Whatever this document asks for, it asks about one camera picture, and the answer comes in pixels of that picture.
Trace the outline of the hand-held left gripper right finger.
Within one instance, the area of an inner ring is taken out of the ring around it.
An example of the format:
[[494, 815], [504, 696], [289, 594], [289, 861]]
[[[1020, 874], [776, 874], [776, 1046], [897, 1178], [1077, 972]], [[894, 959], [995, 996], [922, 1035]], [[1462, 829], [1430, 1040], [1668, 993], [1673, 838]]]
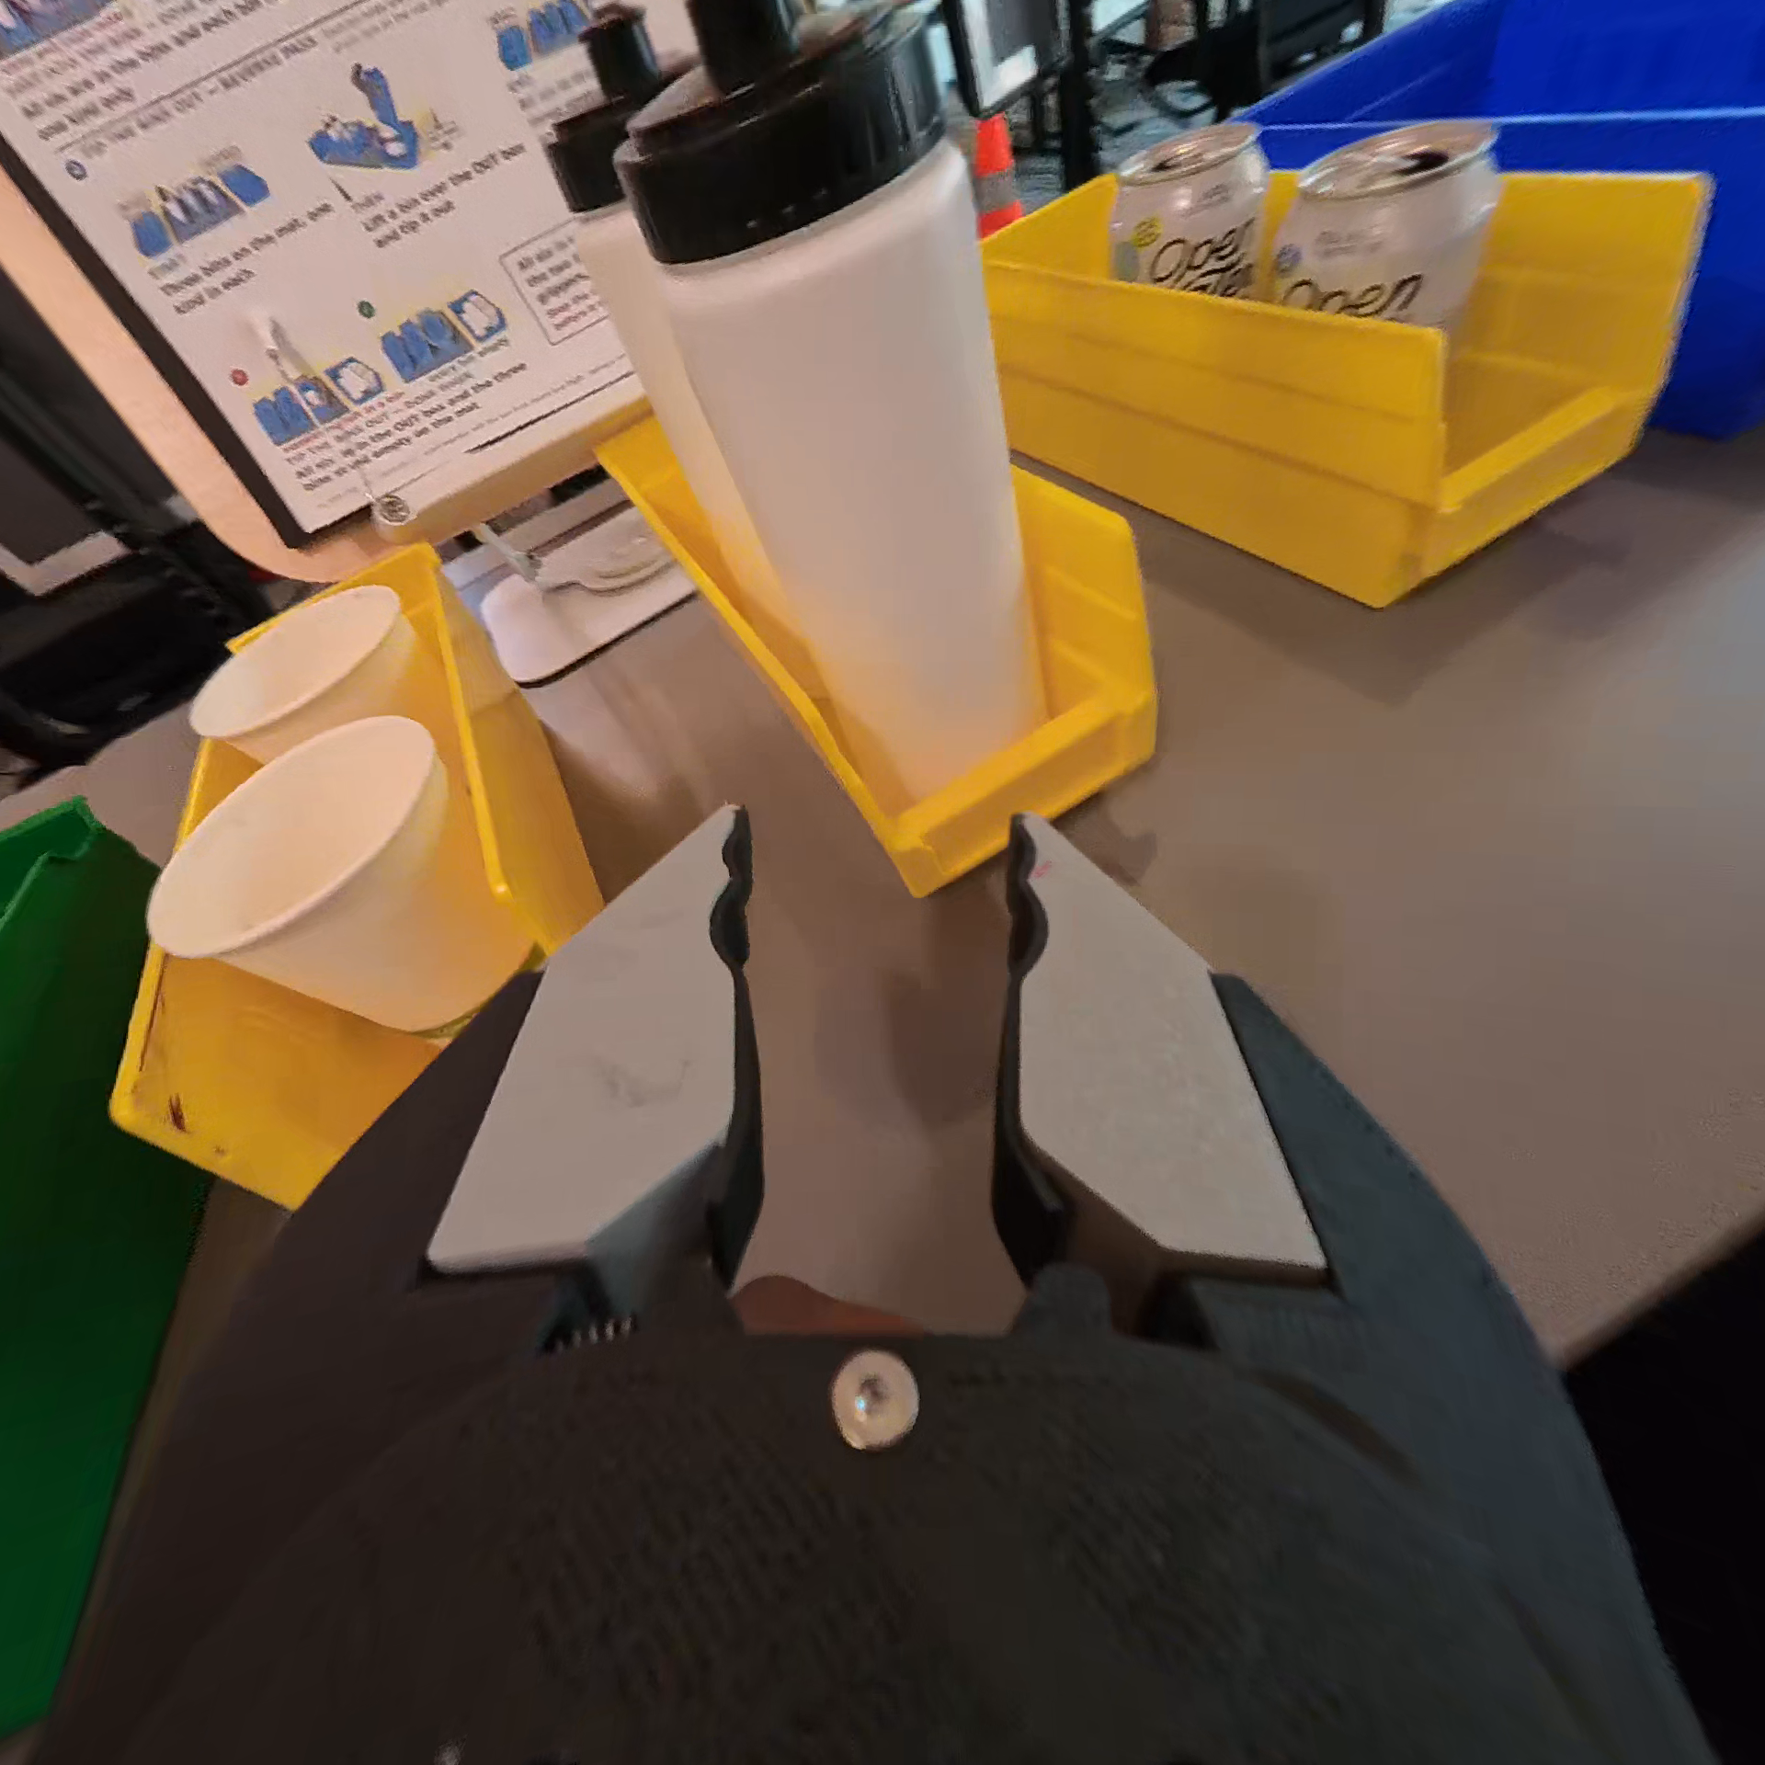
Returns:
[[1010, 829], [990, 1207], [1033, 1286], [1115, 1306], [1177, 1278], [1321, 1289], [1328, 1251], [1217, 975], [1040, 815]]

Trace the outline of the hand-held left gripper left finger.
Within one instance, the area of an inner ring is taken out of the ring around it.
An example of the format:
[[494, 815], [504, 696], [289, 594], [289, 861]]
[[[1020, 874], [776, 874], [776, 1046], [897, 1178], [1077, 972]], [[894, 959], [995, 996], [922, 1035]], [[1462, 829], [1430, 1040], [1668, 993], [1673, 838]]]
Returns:
[[751, 819], [720, 807], [542, 972], [428, 1243], [445, 1277], [737, 1282], [762, 1197]]

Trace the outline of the yellow plastic bin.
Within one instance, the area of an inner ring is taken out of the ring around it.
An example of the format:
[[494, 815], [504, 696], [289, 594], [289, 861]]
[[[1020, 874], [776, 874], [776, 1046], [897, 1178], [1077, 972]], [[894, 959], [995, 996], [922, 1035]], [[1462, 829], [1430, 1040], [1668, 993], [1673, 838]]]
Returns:
[[[538, 942], [525, 966], [536, 970], [604, 909], [542, 719], [431, 547], [319, 597], [352, 586], [391, 586], [445, 669], [449, 728], [428, 732], [474, 807], [496, 899]], [[203, 737], [176, 849], [261, 766]], [[112, 1114], [130, 1135], [297, 1207], [471, 1019], [399, 1031], [150, 939]]]
[[1454, 330], [1110, 275], [1106, 172], [984, 245], [1010, 440], [1384, 608], [1641, 439], [1705, 172], [1509, 172]]
[[943, 889], [1001, 854], [1015, 817], [1060, 819], [1156, 753], [1156, 661], [1135, 534], [1093, 499], [1015, 467], [1052, 717], [949, 788], [907, 804], [854, 766], [833, 700], [814, 694], [808, 673], [747, 616], [737, 574], [663, 426], [643, 415], [613, 430], [599, 443], [599, 461], [818, 752], [915, 899]]

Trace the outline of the large white bottle black cap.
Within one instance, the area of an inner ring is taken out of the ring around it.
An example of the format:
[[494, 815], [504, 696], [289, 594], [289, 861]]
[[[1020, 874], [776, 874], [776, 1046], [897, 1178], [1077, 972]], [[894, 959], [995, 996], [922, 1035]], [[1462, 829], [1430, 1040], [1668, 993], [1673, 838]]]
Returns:
[[851, 762], [915, 807], [1049, 719], [969, 165], [917, 4], [687, 12], [615, 168]]

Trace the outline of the white paper cup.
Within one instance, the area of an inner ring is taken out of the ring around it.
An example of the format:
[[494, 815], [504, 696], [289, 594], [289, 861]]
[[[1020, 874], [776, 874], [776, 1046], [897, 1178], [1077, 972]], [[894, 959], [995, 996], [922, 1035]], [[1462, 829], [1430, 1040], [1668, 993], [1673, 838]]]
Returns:
[[309, 737], [235, 788], [167, 863], [148, 934], [412, 1035], [465, 1021], [538, 949], [492, 888], [436, 737], [395, 713]]
[[257, 765], [365, 717], [453, 721], [449, 687], [391, 586], [352, 586], [253, 632], [189, 706], [197, 737]]

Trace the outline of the green plastic bin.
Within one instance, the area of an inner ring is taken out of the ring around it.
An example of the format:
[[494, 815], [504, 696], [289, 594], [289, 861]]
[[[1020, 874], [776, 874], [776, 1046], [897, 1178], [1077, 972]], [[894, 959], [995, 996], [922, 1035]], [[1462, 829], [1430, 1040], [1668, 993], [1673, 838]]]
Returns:
[[158, 874], [85, 799], [4, 833], [4, 1739], [54, 1705], [207, 1205], [112, 1118]]

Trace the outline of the printed instruction sheet board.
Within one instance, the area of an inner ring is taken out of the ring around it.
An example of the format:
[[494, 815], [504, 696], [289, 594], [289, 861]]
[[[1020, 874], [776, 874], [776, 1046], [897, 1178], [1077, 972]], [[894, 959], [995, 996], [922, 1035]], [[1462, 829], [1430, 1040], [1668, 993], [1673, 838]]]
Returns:
[[4, 267], [247, 562], [348, 578], [646, 413], [548, 161], [599, 10], [4, 4]]

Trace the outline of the white printed drink can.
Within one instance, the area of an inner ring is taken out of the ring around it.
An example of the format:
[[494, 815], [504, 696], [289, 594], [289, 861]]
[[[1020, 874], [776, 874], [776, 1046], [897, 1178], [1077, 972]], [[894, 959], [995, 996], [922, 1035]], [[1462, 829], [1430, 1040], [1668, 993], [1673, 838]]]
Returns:
[[1128, 157], [1111, 210], [1111, 279], [1257, 297], [1270, 161], [1261, 128], [1224, 120]]
[[1492, 120], [1426, 120], [1308, 165], [1271, 247], [1271, 305], [1454, 334], [1502, 193]]

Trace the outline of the orange traffic cone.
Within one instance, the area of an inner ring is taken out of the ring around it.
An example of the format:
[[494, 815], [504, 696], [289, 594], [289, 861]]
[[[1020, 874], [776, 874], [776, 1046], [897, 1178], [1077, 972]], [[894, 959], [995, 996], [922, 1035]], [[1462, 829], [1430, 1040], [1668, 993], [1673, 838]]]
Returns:
[[1010, 116], [977, 119], [969, 144], [977, 235], [990, 238], [1026, 217]]

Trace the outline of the blue plastic bin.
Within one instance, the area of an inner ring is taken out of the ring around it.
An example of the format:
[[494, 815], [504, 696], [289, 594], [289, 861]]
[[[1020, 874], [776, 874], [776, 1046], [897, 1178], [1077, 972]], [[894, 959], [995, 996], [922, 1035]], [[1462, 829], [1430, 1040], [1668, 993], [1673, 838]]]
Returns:
[[1652, 426], [1764, 423], [1764, 4], [1444, 2], [1250, 107], [1274, 168], [1421, 120], [1497, 125], [1502, 171], [1702, 172], [1705, 247]]

